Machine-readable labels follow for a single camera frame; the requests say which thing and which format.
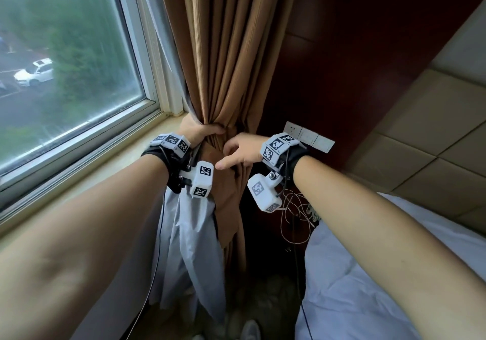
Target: hand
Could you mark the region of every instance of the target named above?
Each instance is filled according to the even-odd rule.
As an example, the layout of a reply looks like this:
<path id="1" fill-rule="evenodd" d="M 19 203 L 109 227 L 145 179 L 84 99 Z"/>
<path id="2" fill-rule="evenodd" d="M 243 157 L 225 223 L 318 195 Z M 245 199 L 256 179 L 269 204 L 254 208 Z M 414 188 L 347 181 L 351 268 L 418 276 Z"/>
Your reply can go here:
<path id="1" fill-rule="evenodd" d="M 194 148 L 202 142 L 206 136 L 212 134 L 224 134 L 225 129 L 218 124 L 198 124 L 192 115 L 188 113 L 184 116 L 184 119 L 182 119 L 179 130 L 177 130 L 176 133 L 184 135 L 191 143 L 191 148 Z"/>
<path id="2" fill-rule="evenodd" d="M 269 138 L 261 135 L 240 133 L 228 140 L 222 150 L 225 157 L 216 163 L 218 170 L 224 170 L 239 163 L 245 166 L 261 162 L 261 145 Z"/>

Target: electrical outlet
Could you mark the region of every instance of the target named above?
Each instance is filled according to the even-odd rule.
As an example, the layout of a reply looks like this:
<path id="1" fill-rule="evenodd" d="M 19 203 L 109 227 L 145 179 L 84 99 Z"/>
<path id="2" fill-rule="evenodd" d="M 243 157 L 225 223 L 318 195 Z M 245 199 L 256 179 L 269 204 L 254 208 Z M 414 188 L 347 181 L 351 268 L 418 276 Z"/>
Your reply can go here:
<path id="1" fill-rule="evenodd" d="M 318 135 L 319 134 L 317 134 L 317 133 L 315 133 L 315 132 L 313 132 L 309 129 L 302 128 L 297 139 L 300 140 L 302 143 L 305 143 L 305 144 L 308 144 L 309 146 L 312 146 L 314 144 L 315 140 L 317 139 Z"/>
<path id="2" fill-rule="evenodd" d="M 319 149 L 324 153 L 328 153 L 331 150 L 331 147 L 334 145 L 334 143 L 336 143 L 334 140 L 319 135 L 312 146 L 315 149 Z"/>
<path id="3" fill-rule="evenodd" d="M 296 124 L 293 124 L 290 121 L 287 121 L 285 123 L 285 127 L 283 128 L 283 132 L 289 134 L 290 136 L 293 136 L 295 139 L 299 137 L 300 131 L 302 130 L 302 127 Z"/>

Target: gray shoe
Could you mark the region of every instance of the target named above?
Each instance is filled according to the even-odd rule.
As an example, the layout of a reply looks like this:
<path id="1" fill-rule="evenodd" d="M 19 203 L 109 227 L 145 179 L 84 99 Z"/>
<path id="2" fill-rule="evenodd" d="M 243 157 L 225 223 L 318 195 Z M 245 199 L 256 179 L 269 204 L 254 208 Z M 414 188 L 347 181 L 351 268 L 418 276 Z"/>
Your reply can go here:
<path id="1" fill-rule="evenodd" d="M 240 340 L 261 340 L 260 328 L 253 319 L 246 321 L 241 330 Z"/>

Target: curtain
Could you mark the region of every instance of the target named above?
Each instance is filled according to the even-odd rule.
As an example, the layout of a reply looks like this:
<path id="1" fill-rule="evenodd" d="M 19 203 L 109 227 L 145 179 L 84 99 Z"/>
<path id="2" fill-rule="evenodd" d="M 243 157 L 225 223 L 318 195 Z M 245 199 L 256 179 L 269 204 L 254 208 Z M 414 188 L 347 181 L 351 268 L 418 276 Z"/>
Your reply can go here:
<path id="1" fill-rule="evenodd" d="M 164 0 L 188 88 L 188 103 L 204 124 L 227 132 L 208 137 L 201 159 L 215 164 L 229 138 L 255 133 L 294 0 Z M 251 167 L 215 171 L 218 239 L 228 264 L 236 247 L 246 267 L 239 203 Z"/>

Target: white car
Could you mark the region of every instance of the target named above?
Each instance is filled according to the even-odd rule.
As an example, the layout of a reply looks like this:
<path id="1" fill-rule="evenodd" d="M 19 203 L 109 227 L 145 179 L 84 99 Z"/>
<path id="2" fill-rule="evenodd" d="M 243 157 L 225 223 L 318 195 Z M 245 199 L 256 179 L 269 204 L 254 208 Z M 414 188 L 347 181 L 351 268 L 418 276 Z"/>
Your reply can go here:
<path id="1" fill-rule="evenodd" d="M 50 58 L 34 61 L 25 69 L 20 70 L 14 75 L 17 84 L 24 87 L 38 85 L 41 81 L 53 79 L 52 61 Z"/>

